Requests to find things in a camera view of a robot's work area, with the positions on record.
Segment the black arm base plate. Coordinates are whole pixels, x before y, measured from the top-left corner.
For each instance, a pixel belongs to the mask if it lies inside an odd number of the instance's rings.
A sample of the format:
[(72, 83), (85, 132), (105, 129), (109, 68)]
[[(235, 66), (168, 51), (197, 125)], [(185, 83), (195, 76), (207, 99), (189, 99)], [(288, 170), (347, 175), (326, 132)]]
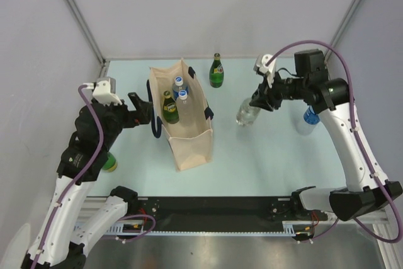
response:
[(326, 221), (320, 210), (298, 209), (292, 197), (148, 197), (128, 204), (156, 220), (158, 231), (272, 231), (284, 221)]

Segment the clear glass bottle green cap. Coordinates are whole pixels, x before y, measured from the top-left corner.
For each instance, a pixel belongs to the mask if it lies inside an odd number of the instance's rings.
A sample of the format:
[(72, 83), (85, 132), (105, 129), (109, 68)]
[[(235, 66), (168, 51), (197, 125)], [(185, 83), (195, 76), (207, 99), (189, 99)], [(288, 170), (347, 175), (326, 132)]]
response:
[(246, 98), (240, 105), (236, 115), (236, 122), (240, 126), (251, 126), (257, 119), (260, 108), (250, 105), (251, 98)]

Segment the blue label water bottle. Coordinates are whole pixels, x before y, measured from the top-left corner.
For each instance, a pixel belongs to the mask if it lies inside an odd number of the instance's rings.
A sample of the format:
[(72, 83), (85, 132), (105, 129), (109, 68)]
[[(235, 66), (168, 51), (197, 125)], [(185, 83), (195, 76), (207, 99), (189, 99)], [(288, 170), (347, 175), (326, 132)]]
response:
[(181, 90), (185, 90), (187, 94), (189, 94), (188, 84), (184, 81), (184, 79), (181, 76), (176, 76), (174, 78), (174, 83), (172, 86), (174, 100), (178, 98), (179, 92)]

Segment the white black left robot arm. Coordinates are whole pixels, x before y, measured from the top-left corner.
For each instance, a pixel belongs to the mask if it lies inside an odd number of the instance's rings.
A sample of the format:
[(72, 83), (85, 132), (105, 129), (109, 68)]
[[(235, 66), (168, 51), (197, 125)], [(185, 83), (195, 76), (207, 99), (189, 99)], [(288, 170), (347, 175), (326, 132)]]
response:
[(22, 268), (83, 268), (89, 252), (107, 230), (122, 219), (137, 219), (141, 224), (156, 221), (141, 212), (137, 192), (118, 186), (92, 217), (75, 229), (81, 207), (109, 159), (109, 150), (123, 129), (147, 125), (152, 118), (152, 103), (136, 93), (128, 97), (135, 106), (124, 103), (104, 105), (85, 99), (76, 130), (62, 153), (55, 192), (45, 222), (35, 242), (26, 252)]

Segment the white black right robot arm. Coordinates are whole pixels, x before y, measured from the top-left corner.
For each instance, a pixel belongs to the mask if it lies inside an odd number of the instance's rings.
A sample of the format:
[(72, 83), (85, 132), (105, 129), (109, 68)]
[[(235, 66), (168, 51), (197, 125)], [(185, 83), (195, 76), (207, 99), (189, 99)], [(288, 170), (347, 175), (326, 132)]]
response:
[(402, 195), (402, 186), (391, 181), (377, 163), (357, 117), (349, 102), (349, 86), (344, 79), (329, 79), (324, 54), (319, 49), (294, 55), (295, 78), (281, 78), (276, 60), (270, 54), (260, 55), (254, 71), (263, 77), (250, 102), (268, 111), (279, 109), (283, 100), (302, 100), (312, 107), (325, 126), (343, 167), (346, 186), (339, 189), (314, 186), (293, 193), (296, 200), (290, 211), (297, 219), (306, 219), (313, 210), (334, 213), (348, 221), (379, 210), (391, 199)]

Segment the clear unlabelled plastic water bottle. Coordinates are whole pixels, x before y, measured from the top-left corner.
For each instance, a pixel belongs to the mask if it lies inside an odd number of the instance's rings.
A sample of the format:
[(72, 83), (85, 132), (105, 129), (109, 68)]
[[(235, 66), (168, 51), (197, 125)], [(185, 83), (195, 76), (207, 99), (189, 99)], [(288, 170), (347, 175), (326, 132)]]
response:
[(184, 127), (192, 127), (195, 122), (193, 100), (185, 90), (179, 92), (179, 96), (176, 99), (176, 106), (181, 124)]

